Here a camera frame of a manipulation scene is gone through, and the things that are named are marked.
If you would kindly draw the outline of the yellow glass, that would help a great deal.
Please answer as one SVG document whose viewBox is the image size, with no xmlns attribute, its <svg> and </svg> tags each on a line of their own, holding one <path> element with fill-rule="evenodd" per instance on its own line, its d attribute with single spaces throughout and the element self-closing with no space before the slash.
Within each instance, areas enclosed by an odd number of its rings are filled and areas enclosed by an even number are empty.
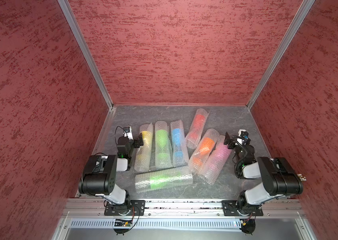
<svg viewBox="0 0 338 240">
<path fill-rule="evenodd" d="M 153 124 L 145 124 L 140 126 L 140 133 L 143 137 L 144 145 L 141 146 L 136 152 L 135 159 L 135 171 L 139 173 L 148 172 L 150 169 L 150 161 L 152 155 L 153 146 L 153 135 L 154 127 Z"/>
</svg>

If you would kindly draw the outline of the clear bubble wrap sheet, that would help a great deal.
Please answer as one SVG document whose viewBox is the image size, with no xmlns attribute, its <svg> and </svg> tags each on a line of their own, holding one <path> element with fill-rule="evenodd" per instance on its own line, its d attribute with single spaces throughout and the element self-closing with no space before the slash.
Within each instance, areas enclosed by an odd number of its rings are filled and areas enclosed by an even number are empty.
<svg viewBox="0 0 338 240">
<path fill-rule="evenodd" d="M 135 177 L 137 193 L 187 186 L 193 183 L 193 174 L 188 166 L 148 172 Z"/>
</svg>

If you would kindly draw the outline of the bright green wine glass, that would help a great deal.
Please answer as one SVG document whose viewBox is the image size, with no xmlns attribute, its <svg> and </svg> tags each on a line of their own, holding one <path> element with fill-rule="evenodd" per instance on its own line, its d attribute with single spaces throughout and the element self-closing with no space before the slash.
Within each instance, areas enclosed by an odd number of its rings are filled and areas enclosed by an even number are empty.
<svg viewBox="0 0 338 240">
<path fill-rule="evenodd" d="M 151 190 L 161 190 L 170 187 L 171 177 L 169 175 L 158 175 L 149 178 Z"/>
</svg>

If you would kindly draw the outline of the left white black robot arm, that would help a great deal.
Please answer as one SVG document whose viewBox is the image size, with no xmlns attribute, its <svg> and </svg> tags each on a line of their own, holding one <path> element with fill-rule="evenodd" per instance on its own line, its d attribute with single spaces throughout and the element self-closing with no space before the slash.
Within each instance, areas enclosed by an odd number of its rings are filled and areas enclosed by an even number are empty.
<svg viewBox="0 0 338 240">
<path fill-rule="evenodd" d="M 133 216 L 135 210 L 130 195 L 116 184 L 116 175 L 131 169 L 134 149 L 143 145 L 142 134 L 135 140 L 120 137 L 116 155 L 90 156 L 81 176 L 79 193 L 103 198 L 107 202 L 105 215 Z"/>
</svg>

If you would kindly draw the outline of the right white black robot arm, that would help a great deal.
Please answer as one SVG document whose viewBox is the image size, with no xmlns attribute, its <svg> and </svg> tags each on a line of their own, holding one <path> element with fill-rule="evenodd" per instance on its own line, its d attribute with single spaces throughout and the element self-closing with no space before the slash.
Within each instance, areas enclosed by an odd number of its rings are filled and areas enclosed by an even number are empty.
<svg viewBox="0 0 338 240">
<path fill-rule="evenodd" d="M 285 158 L 255 157 L 255 148 L 250 145 L 249 133 L 240 130 L 238 135 L 225 135 L 224 145 L 235 155 L 235 175 L 241 180 L 262 182 L 240 192 L 236 201 L 223 201 L 226 216 L 262 216 L 262 205 L 273 199 L 300 195 L 303 181 L 307 179 L 297 174 Z"/>
</svg>

